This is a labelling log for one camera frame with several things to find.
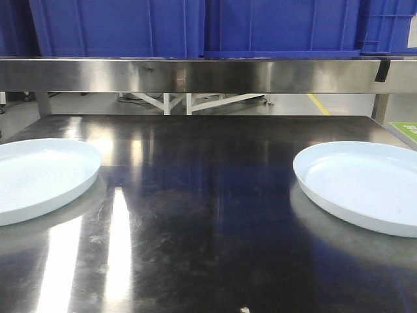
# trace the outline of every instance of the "blue storage bin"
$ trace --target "blue storage bin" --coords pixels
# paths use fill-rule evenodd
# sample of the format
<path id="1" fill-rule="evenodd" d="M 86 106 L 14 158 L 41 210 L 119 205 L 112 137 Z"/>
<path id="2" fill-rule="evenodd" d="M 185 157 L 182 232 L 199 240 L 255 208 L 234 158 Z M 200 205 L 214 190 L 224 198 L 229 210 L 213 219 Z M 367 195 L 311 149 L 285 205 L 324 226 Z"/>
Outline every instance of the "blue storage bin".
<path id="1" fill-rule="evenodd" d="M 416 14 L 417 0 L 362 0 L 356 47 L 363 54 L 417 54 Z"/>
<path id="2" fill-rule="evenodd" d="M 30 0 L 47 57 L 203 54 L 204 0 Z"/>
<path id="3" fill-rule="evenodd" d="M 28 0 L 0 1 L 0 56 L 39 55 Z"/>
<path id="4" fill-rule="evenodd" d="M 360 0 L 207 1 L 205 57 L 333 58 L 355 50 Z"/>

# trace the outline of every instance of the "white round tray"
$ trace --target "white round tray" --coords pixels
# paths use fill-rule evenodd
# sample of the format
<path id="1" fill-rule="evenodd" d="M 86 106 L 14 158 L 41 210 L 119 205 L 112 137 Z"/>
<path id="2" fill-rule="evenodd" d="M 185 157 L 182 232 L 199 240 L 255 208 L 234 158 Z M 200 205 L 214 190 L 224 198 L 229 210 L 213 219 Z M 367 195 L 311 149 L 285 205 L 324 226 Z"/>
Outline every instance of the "white round tray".
<path id="1" fill-rule="evenodd" d="M 336 217 L 417 237 L 417 152 L 369 142 L 328 142 L 294 159 L 303 192 Z"/>
<path id="2" fill-rule="evenodd" d="M 39 139 L 0 145 L 0 226 L 54 211 L 96 180 L 102 156 L 85 142 Z"/>

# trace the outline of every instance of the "grey floor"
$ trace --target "grey floor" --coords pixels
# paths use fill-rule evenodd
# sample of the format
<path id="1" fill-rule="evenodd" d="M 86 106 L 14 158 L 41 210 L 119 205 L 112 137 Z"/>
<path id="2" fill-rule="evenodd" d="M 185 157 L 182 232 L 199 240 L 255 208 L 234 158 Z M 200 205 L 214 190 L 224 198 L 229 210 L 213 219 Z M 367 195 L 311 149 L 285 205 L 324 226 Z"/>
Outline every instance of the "grey floor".
<path id="1" fill-rule="evenodd" d="M 370 116 L 375 95 L 316 95 L 331 115 Z M 150 104 L 119 102 L 115 93 L 60 93 L 51 100 L 53 114 L 162 114 Z M 209 115 L 322 115 L 323 112 L 307 95 L 270 95 L 271 104 L 261 98 L 229 104 L 195 112 Z M 184 105 L 178 105 L 173 113 L 183 114 Z M 0 129 L 4 142 L 13 134 L 23 130 L 39 119 L 35 101 L 8 102 L 6 114 L 0 115 Z M 384 126 L 390 130 L 389 122 L 417 122 L 417 95 L 391 95 Z"/>

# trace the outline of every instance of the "table leg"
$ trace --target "table leg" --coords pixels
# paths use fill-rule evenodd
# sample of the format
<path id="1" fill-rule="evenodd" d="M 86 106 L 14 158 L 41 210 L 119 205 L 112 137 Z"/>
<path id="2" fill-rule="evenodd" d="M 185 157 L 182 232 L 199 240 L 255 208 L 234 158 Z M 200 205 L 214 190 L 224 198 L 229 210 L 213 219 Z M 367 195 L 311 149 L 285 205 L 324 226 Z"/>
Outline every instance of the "table leg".
<path id="1" fill-rule="evenodd" d="M 390 94 L 376 94 L 375 101 L 373 103 L 372 115 L 371 117 L 376 120 L 381 125 L 384 123 L 386 106 L 388 104 L 388 99 Z"/>
<path id="2" fill-rule="evenodd" d="M 38 110 L 40 118 L 52 114 L 49 94 L 45 92 L 35 93 L 36 101 L 38 102 Z"/>

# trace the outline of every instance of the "table surface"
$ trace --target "table surface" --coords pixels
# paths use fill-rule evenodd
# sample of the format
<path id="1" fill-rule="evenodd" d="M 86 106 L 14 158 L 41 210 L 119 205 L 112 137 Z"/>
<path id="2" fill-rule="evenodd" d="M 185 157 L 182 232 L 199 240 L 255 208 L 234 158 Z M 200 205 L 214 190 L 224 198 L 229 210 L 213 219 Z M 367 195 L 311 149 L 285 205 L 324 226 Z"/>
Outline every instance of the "table surface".
<path id="1" fill-rule="evenodd" d="M 100 176 L 0 228 L 2 312 L 417 312 L 417 240 L 295 181 L 309 145 L 405 146 L 367 117 L 51 115 L 9 141 L 50 137 L 97 146 Z"/>

